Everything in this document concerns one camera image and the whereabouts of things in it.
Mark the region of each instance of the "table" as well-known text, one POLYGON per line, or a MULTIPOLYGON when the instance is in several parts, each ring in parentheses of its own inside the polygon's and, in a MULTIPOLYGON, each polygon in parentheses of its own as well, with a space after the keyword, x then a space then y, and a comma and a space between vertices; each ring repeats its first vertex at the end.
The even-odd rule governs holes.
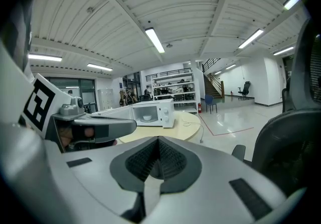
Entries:
POLYGON ((163 127, 137 127, 132 134, 121 137, 119 140, 122 143, 128 143, 145 137, 164 136, 187 141, 200 129, 201 121, 196 115, 183 111, 175 111, 174 115, 175 122, 171 129, 163 127))

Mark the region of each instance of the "shelf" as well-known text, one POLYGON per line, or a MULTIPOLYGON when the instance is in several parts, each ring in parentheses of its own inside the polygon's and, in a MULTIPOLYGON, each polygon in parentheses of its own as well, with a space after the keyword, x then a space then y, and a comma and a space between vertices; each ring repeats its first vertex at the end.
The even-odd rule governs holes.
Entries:
POLYGON ((188 85, 188 84, 194 84, 193 81, 186 82, 186 83, 179 83, 179 84, 171 84, 171 85, 162 85, 162 86, 153 86, 154 89, 162 88, 162 87, 169 87, 169 86, 181 86, 181 85, 188 85))
POLYGON ((187 72, 187 73, 174 74, 174 75, 168 75, 163 77, 156 77, 156 78, 152 78, 152 80, 164 80, 164 79, 170 79, 175 77, 186 77, 186 76, 192 76, 192 75, 193 75, 192 72, 187 72))
POLYGON ((181 104, 181 103, 196 103, 196 100, 174 101, 174 104, 181 104))
POLYGON ((186 93, 168 93, 168 94, 162 94, 162 95, 154 95, 154 98, 169 96, 169 95, 173 96, 173 95, 178 95, 178 94, 187 94, 187 93, 196 93, 196 92, 194 91, 194 92, 186 92, 186 93))
POLYGON ((175 107, 176 111, 184 111, 186 113, 197 113, 197 110, 191 106, 175 107))

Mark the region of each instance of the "staircase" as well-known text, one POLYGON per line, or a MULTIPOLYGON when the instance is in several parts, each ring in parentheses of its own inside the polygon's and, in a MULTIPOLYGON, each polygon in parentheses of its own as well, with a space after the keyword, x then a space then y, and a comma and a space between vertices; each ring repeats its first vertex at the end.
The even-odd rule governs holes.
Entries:
POLYGON ((204 77, 205 82, 205 94, 209 94, 214 98, 222 98, 215 87, 211 84, 211 82, 204 77))

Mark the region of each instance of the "microwave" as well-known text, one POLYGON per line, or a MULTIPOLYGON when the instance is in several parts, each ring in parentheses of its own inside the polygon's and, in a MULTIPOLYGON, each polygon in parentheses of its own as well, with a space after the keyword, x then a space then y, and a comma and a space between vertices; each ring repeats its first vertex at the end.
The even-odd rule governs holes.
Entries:
POLYGON ((99 111, 93 115, 135 120, 137 126, 172 128, 175 122, 174 100, 143 101, 121 108, 99 111))

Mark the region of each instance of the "balcony railing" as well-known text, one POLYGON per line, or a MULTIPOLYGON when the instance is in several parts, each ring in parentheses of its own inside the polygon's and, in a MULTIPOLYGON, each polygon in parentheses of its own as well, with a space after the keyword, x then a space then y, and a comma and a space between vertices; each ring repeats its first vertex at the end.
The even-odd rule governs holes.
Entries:
POLYGON ((203 72, 207 71, 209 68, 211 68, 215 63, 217 63, 221 59, 208 59, 205 64, 203 64, 203 72))
POLYGON ((158 74, 147 75, 146 76, 146 81, 151 81, 152 78, 165 77, 165 76, 169 76, 169 75, 189 73, 189 72, 192 72, 191 68, 165 71, 165 72, 161 72, 161 73, 158 73, 158 74))

